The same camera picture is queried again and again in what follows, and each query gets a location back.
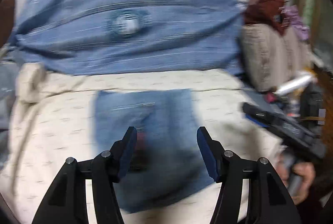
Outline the blue denim jeans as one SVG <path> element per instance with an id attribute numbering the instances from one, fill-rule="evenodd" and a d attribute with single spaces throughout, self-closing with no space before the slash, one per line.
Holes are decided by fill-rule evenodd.
<path id="1" fill-rule="evenodd" d="M 94 102 L 94 139 L 102 152 L 133 126 L 138 141 L 128 172 L 115 185 L 121 209 L 136 213 L 168 206 L 213 183 L 196 140 L 189 89 L 116 93 Z"/>

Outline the brown headboard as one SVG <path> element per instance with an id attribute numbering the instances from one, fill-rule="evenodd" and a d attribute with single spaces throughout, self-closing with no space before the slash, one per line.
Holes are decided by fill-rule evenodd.
<path id="1" fill-rule="evenodd" d="M 15 20 L 16 0 L 2 0 L 0 3 L 0 47 L 2 47 L 12 32 Z"/>

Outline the white plastic roll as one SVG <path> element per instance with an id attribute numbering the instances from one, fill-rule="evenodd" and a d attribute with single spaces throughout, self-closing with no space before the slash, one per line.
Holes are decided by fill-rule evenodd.
<path id="1" fill-rule="evenodd" d="M 299 75 L 296 78 L 285 82 L 277 87 L 274 94 L 277 96 L 287 95 L 297 89 L 307 87 L 313 81 L 314 77 L 311 74 Z"/>

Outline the black box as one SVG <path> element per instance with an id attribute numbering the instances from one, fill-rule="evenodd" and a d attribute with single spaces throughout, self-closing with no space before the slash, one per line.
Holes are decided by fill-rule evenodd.
<path id="1" fill-rule="evenodd" d="M 326 109 L 323 102 L 323 91 L 315 83 L 310 83 L 300 97 L 300 124 L 320 136 L 325 124 Z"/>

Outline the dark red cloth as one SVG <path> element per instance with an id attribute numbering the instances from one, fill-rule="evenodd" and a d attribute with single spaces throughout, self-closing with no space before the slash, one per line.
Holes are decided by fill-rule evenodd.
<path id="1" fill-rule="evenodd" d="M 290 21 L 285 13 L 285 0 L 249 0 L 244 24 L 266 24 L 284 35 Z"/>

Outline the striped beige cushion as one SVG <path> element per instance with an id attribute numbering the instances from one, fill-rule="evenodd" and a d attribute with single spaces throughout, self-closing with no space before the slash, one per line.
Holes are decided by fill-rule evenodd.
<path id="1" fill-rule="evenodd" d="M 260 93 L 277 88 L 311 65 L 309 46 L 293 27 L 283 35 L 266 24 L 244 25 L 240 43 L 246 72 Z"/>

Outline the cream leaf-print quilt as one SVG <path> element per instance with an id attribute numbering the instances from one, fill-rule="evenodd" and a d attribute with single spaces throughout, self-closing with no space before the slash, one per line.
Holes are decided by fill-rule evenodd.
<path id="1" fill-rule="evenodd" d="M 28 63 L 16 78 L 10 157 L 1 172 L 1 192 L 18 220 L 31 223 L 67 157 L 82 161 L 100 152 L 93 137 L 93 105 L 99 91 L 174 89 L 193 92 L 198 124 L 226 149 L 245 159 L 274 160 L 279 139 L 244 117 L 240 106 L 248 101 L 248 91 L 222 70 L 70 76 Z"/>

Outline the blue plaid blanket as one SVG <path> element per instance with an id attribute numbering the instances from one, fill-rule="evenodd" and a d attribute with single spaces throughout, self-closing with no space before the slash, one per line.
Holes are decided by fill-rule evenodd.
<path id="1" fill-rule="evenodd" d="M 243 71 L 239 0 L 26 0 L 10 37 L 18 63 L 72 75 Z"/>

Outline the purple cloth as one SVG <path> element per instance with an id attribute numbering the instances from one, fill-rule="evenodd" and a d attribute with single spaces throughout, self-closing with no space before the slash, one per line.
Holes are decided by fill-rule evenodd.
<path id="1" fill-rule="evenodd" d="M 289 18 L 290 25 L 293 27 L 295 34 L 301 41 L 307 41 L 310 35 L 310 27 L 308 27 L 299 15 L 296 5 L 286 6 L 285 14 Z"/>

